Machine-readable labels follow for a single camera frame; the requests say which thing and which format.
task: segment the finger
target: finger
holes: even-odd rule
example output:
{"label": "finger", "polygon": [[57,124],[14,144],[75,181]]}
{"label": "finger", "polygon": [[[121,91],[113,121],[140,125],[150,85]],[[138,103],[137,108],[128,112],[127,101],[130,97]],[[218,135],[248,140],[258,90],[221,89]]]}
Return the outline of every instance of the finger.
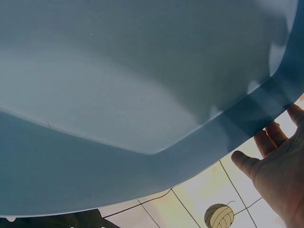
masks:
{"label": "finger", "polygon": [[235,151],[232,154],[231,159],[233,163],[235,163],[235,165],[253,181],[251,173],[254,165],[260,160],[257,158],[248,157],[241,151]]}
{"label": "finger", "polygon": [[265,128],[265,130],[276,148],[279,148],[286,140],[288,140],[287,136],[282,132],[276,122],[272,122]]}
{"label": "finger", "polygon": [[297,105],[292,104],[287,109],[290,118],[295,123],[295,125],[299,126],[300,123],[304,120],[304,111]]}
{"label": "finger", "polygon": [[259,131],[256,133],[254,139],[263,158],[276,149],[275,145],[272,143],[265,131]]}

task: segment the tile grout line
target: tile grout line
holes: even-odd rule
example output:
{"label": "tile grout line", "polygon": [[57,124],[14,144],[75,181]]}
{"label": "tile grout line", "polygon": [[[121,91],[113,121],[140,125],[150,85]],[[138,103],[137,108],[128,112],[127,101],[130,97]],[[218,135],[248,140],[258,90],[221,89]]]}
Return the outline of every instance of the tile grout line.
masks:
{"label": "tile grout line", "polygon": [[253,218],[252,218],[251,214],[249,213],[249,210],[248,210],[248,208],[246,207],[246,205],[245,205],[245,203],[244,203],[244,201],[243,201],[243,199],[242,199],[241,195],[239,194],[239,192],[238,192],[237,188],[236,188],[236,187],[234,186],[234,184],[232,183],[232,181],[231,181],[231,179],[230,179],[230,177],[229,177],[229,175],[228,175],[227,171],[225,170],[225,168],[224,168],[224,166],[223,166],[223,164],[222,164],[221,160],[219,160],[219,163],[220,163],[220,165],[222,166],[222,168],[223,168],[224,172],[226,173],[226,175],[227,175],[227,177],[228,177],[228,179],[229,179],[230,183],[232,184],[232,186],[234,187],[235,191],[237,192],[237,194],[238,194],[239,198],[241,199],[242,203],[244,204],[245,210],[247,210],[247,212],[248,212],[249,216],[251,217],[251,220],[252,220],[253,224],[254,224],[254,225],[255,225],[255,227],[257,228],[256,223],[254,222],[254,220],[253,220]]}
{"label": "tile grout line", "polygon": [[103,218],[107,218],[107,217],[110,217],[110,216],[113,216],[113,215],[117,215],[117,214],[119,214],[119,213],[122,213],[122,212],[125,212],[125,211],[127,211],[127,210],[130,210],[130,209],[133,209],[133,208],[136,208],[136,207],[138,207],[138,206],[140,206],[141,204],[144,204],[144,203],[147,203],[147,202],[150,202],[150,201],[152,201],[152,200],[157,200],[157,199],[160,199],[160,198],[162,198],[162,197],[164,197],[164,196],[166,196],[169,192],[171,191],[171,189],[169,189],[169,191],[167,192],[167,193],[165,193],[165,194],[163,194],[162,196],[160,196],[160,197],[156,197],[156,198],[153,198],[153,199],[150,199],[150,200],[147,200],[147,201],[145,201],[145,202],[143,202],[143,203],[141,203],[138,199],[138,201],[139,201],[139,203],[140,204],[136,204],[136,205],[134,205],[134,206],[132,206],[132,207],[129,207],[129,208],[126,208],[126,209],[124,209],[124,210],[120,210],[120,211],[118,211],[118,212],[115,212],[115,213],[113,213],[113,214],[110,214],[110,215],[107,215],[107,216],[104,216]]}
{"label": "tile grout line", "polygon": [[258,200],[256,200],[255,202],[253,202],[250,206],[245,207],[244,209],[242,209],[241,211],[235,213],[234,215],[237,215],[238,213],[241,213],[242,211],[244,211],[244,210],[250,208],[251,206],[253,206],[255,203],[257,203],[257,202],[258,202],[259,200],[261,200],[262,198],[263,198],[263,197],[259,198]]}
{"label": "tile grout line", "polygon": [[153,222],[158,226],[158,228],[161,228],[157,222],[153,219],[153,217],[150,215],[150,213],[146,210],[146,208],[143,206],[143,204],[137,199],[137,201],[141,204],[142,208],[147,212],[147,214],[150,216],[150,218],[153,220]]}
{"label": "tile grout line", "polygon": [[195,220],[195,218],[190,214],[190,212],[188,211],[188,209],[185,207],[185,205],[182,203],[182,201],[180,200],[180,198],[175,194],[175,192],[173,191],[173,189],[171,189],[173,194],[175,195],[175,197],[179,200],[179,202],[182,204],[182,206],[185,208],[185,210],[188,212],[188,214],[191,216],[191,218],[195,221],[195,223],[200,227],[200,225],[198,224],[198,222]]}

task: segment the hand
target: hand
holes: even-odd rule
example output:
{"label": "hand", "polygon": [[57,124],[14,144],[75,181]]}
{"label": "hand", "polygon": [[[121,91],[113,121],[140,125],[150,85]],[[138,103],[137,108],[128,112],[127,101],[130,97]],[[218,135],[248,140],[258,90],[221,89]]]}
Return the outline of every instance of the hand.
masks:
{"label": "hand", "polygon": [[304,227],[304,111],[294,104],[287,111],[298,127],[293,137],[272,122],[254,137],[262,160],[240,151],[231,158],[286,225],[299,228]]}

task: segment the floor tile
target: floor tile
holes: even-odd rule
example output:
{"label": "floor tile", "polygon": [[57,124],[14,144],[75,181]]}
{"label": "floor tile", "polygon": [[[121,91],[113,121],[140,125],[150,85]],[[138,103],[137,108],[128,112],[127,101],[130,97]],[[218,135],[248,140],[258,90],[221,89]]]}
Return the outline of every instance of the floor tile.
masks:
{"label": "floor tile", "polygon": [[159,228],[141,205],[106,219],[121,228]]}
{"label": "floor tile", "polygon": [[219,162],[173,190],[201,227],[206,226],[205,213],[212,205],[228,204],[233,213],[245,208]]}
{"label": "floor tile", "polygon": [[126,202],[116,203],[116,204],[112,204],[109,206],[101,207],[101,208],[98,208],[98,210],[100,211],[102,217],[104,217],[104,216],[115,214],[115,213],[125,210],[127,208],[134,207],[138,204],[139,204],[138,200],[133,199],[133,200],[126,201]]}
{"label": "floor tile", "polygon": [[264,199],[248,208],[257,228],[286,228],[283,220],[271,209]]}
{"label": "floor tile", "polygon": [[198,228],[183,205],[170,191],[166,196],[143,206],[161,228]]}
{"label": "floor tile", "polygon": [[[250,138],[245,143],[237,147],[235,150],[242,151],[250,157],[262,159],[262,156],[257,148],[253,138]],[[231,181],[236,187],[238,193],[243,199],[246,207],[250,206],[257,199],[261,198],[254,187],[252,180],[248,178],[231,160],[232,152],[221,159],[223,167],[229,175]]]}

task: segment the ball of yarn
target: ball of yarn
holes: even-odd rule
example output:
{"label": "ball of yarn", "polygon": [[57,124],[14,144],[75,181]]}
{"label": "ball of yarn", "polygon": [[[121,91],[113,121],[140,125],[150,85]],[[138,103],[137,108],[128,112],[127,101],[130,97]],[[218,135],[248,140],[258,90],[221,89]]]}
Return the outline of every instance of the ball of yarn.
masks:
{"label": "ball of yarn", "polygon": [[233,219],[232,209],[225,204],[215,204],[205,213],[205,223],[208,228],[229,228]]}

